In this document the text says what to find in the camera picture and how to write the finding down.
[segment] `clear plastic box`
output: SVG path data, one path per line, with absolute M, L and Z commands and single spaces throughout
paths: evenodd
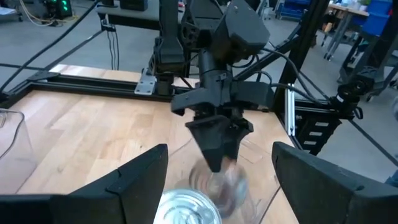
M 17 193 L 37 166 L 24 118 L 0 109 L 0 194 Z
M 222 166 L 227 163 L 228 160 L 223 161 Z M 169 155 L 165 190 L 186 188 L 200 190 L 216 204 L 225 224 L 260 223 L 279 187 L 271 155 L 258 145 L 243 139 L 239 148 L 237 166 L 233 168 L 238 172 L 232 177 L 228 175 L 230 172 L 228 168 L 222 168 L 220 174 L 213 174 L 195 140 L 191 139 Z M 222 191 L 214 190 L 223 184 L 231 183 L 231 180 L 236 184 L 229 184 L 227 185 L 229 187 L 225 187 Z M 224 199 L 220 200 L 220 197 L 216 196 L 217 200 L 214 200 L 217 192 L 223 194 Z

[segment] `wooden table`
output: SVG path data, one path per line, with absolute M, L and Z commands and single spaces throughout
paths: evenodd
M 337 47 L 340 45 L 341 41 L 343 40 L 344 34 L 347 31 L 347 28 L 350 25 L 353 16 L 368 17 L 369 13 L 356 10 L 350 7 L 339 6 L 337 4 L 329 4 L 328 9 L 339 11 L 339 13 L 336 16 L 337 18 L 341 19 L 337 29 L 335 30 L 335 34 L 333 35 L 330 43 L 328 44 L 327 52 L 324 56 L 325 59 L 330 60 L 333 54 L 335 53 Z
M 139 79 L 138 73 L 70 65 L 58 65 L 52 71 L 117 80 Z M 175 83 L 183 85 L 180 80 Z M 11 109 L 25 114 L 39 161 L 19 194 L 70 193 L 158 143 L 169 145 L 166 189 L 172 188 L 180 178 L 176 173 L 182 174 L 184 170 L 186 175 L 192 166 L 193 151 L 177 149 L 191 138 L 184 124 L 192 120 L 193 114 L 187 110 L 184 117 L 174 115 L 168 103 L 32 91 Z M 255 128 L 245 139 L 258 149 L 241 150 L 238 161 L 249 174 L 251 197 L 259 208 L 271 200 L 278 184 L 271 162 L 272 143 L 292 143 L 275 114 L 247 111 L 244 115 Z M 297 223 L 282 190 L 261 223 Z

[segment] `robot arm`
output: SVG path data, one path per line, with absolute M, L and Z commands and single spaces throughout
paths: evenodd
M 270 34 L 244 0 L 232 1 L 221 19 L 218 4 L 207 3 L 191 0 L 183 18 L 185 45 L 201 49 L 200 82 L 194 90 L 173 98 L 172 112 L 183 115 L 187 108 L 195 112 L 186 127 L 210 169 L 219 172 L 223 157 L 236 160 L 242 138 L 253 132 L 252 124 L 243 118 L 243 108 L 247 104 L 270 107 L 274 96 L 266 83 L 235 80 L 230 65 L 258 54 Z M 206 5 L 213 18 L 201 16 Z

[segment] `can lid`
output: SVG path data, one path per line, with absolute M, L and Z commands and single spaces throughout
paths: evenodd
M 154 223 L 221 224 L 221 217 L 214 203 L 203 193 L 178 189 L 162 194 Z

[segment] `gray floor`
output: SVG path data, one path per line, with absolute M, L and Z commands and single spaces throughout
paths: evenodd
M 84 2 L 84 0 L 75 2 L 76 13 L 82 14 L 85 10 L 77 6 L 89 6 L 90 4 L 90 2 Z M 290 34 L 297 23 L 273 19 L 267 21 L 266 25 L 271 31 L 271 42 L 278 44 Z M 68 26 L 36 27 L 27 19 L 24 22 L 17 22 L 12 19 L 8 21 L 0 20 L 0 62 L 24 63 L 42 47 L 57 38 Z M 61 43 L 43 54 L 31 65 L 46 66 L 54 58 L 94 34 L 99 28 L 98 16 L 91 13 Z M 120 69 L 140 72 L 141 68 L 148 63 L 157 32 L 132 27 L 118 26 L 117 28 L 121 46 Z M 318 43 L 321 42 L 321 38 L 321 36 L 318 37 Z M 338 87 L 336 82 L 338 69 L 348 51 L 349 46 L 340 46 L 333 61 L 327 62 L 323 60 L 325 48 L 318 45 L 309 51 L 302 71 L 327 94 L 334 95 Z M 111 68 L 106 34 L 101 34 L 62 63 Z M 284 64 L 285 62 L 282 59 L 278 59 L 269 65 L 266 70 L 273 76 L 274 80 L 278 80 Z M 14 71 L 11 68 L 0 67 L 0 83 L 4 82 Z M 12 88 L 32 74 L 32 71 L 23 71 L 7 89 Z M 360 106 L 364 110 L 364 119 L 357 122 L 389 153 L 398 158 L 398 122 L 393 118 L 390 106 L 397 93 L 398 91 L 387 89 L 372 102 L 362 102 Z M 345 121 L 336 130 L 319 156 L 378 181 L 385 181 L 397 169 L 352 125 Z

